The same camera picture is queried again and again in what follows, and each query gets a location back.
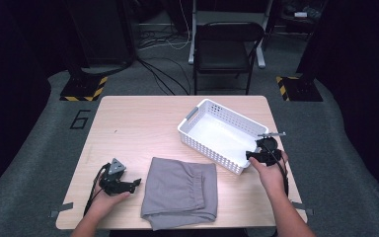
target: folded gray pants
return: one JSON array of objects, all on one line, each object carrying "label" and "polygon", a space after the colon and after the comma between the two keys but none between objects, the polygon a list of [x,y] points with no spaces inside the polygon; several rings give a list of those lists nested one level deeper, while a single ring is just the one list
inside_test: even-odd
[{"label": "folded gray pants", "polygon": [[212,222],[217,203],[215,164],[153,157],[141,207],[153,230]]}]

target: chair seat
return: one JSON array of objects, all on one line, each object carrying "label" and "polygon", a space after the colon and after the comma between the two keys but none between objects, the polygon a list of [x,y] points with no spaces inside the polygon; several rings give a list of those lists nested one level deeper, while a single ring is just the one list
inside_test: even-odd
[{"label": "chair seat", "polygon": [[202,41],[197,61],[198,72],[246,73],[250,63],[245,45],[239,41]]}]

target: gray carpet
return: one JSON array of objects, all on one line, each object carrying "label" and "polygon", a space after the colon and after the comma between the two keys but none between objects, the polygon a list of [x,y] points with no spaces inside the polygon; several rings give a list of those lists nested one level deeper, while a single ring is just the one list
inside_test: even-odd
[{"label": "gray carpet", "polygon": [[[300,195],[314,215],[308,224],[318,236],[379,236],[379,186],[349,143],[341,112],[331,93],[316,81],[324,102],[284,102],[276,76],[295,76],[306,43],[293,36],[275,35],[265,52],[266,69],[254,69],[251,95],[264,95],[270,104]],[[156,65],[188,86],[190,47],[157,46],[139,50]],[[106,70],[97,68],[92,71]],[[100,100],[61,102],[59,93],[69,75],[48,80],[51,96],[35,128],[0,180],[0,236],[68,236],[55,227],[51,210],[63,202]],[[177,94],[185,92],[164,81]],[[109,77],[102,96],[165,95],[152,74],[138,62]],[[79,110],[88,117],[84,129],[69,129]],[[269,236],[273,228],[249,229],[252,237]],[[97,236],[108,236],[99,231]]]}]

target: dark background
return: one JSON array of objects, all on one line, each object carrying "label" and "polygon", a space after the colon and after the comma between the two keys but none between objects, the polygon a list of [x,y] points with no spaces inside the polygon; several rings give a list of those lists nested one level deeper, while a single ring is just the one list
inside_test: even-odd
[{"label": "dark background", "polygon": [[[67,69],[54,43],[57,30],[77,65],[88,67],[65,1],[0,0],[0,176],[46,105],[47,78]],[[379,182],[379,1],[328,2],[299,65],[312,69],[339,103],[350,141]]]}]

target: chair backrest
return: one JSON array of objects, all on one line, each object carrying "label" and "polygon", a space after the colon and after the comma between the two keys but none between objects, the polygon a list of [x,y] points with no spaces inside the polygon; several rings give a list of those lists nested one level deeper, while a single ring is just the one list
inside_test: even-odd
[{"label": "chair backrest", "polygon": [[197,29],[199,40],[261,41],[264,29],[254,22],[214,22]]}]

